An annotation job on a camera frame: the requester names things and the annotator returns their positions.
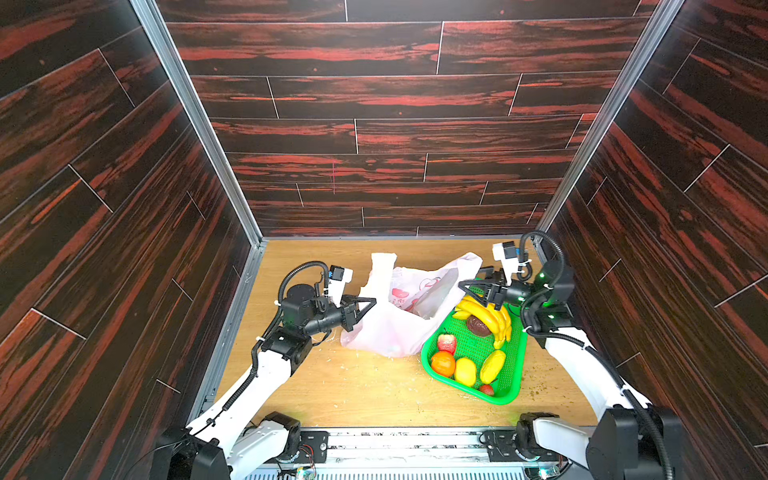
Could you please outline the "pink printed plastic bag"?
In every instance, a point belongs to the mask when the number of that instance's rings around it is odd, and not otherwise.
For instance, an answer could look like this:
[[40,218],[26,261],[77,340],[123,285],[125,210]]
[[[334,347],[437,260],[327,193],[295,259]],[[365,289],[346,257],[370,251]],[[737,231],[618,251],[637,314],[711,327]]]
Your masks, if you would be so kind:
[[472,252],[435,271],[398,267],[394,253],[373,253],[371,260],[360,295],[376,304],[352,331],[341,334],[341,345],[388,358],[419,353],[464,297],[458,283],[474,279],[482,266]]

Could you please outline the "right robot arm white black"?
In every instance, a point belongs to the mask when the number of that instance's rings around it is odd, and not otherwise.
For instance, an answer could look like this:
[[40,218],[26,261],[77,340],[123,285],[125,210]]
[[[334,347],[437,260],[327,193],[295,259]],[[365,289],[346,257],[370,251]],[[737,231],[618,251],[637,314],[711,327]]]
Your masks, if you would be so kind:
[[529,461],[558,455],[594,479],[677,479],[681,474],[681,420],[632,387],[589,341],[567,300],[574,272],[562,260],[546,262],[528,279],[492,270],[458,284],[467,299],[493,313],[510,313],[529,337],[557,360],[584,394],[597,424],[577,427],[551,413],[526,413],[514,444]]

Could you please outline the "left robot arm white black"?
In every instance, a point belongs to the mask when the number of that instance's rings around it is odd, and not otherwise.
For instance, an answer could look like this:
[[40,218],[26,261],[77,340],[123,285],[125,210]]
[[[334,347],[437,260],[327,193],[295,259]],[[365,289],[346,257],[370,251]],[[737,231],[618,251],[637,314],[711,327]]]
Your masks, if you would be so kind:
[[253,426],[253,417],[308,357],[314,336],[352,330],[376,303],[306,284],[281,293],[273,322],[252,350],[251,367],[203,414],[157,439],[149,478],[243,479],[269,461],[292,459],[300,422],[273,412]]

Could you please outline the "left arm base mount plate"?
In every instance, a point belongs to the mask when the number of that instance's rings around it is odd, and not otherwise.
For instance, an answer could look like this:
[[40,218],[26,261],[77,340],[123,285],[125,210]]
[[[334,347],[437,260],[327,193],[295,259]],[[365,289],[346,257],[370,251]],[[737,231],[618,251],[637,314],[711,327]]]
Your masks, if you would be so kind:
[[304,430],[298,436],[289,438],[287,450],[268,464],[324,464],[327,461],[330,432],[325,430]]

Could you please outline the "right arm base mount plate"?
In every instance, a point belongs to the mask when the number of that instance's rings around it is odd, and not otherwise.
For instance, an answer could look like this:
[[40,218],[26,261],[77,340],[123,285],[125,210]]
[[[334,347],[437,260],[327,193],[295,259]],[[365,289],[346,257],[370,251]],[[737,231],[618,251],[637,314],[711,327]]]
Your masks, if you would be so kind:
[[566,463],[561,455],[553,451],[527,449],[521,446],[515,429],[483,430],[478,436],[478,441],[485,449],[491,463]]

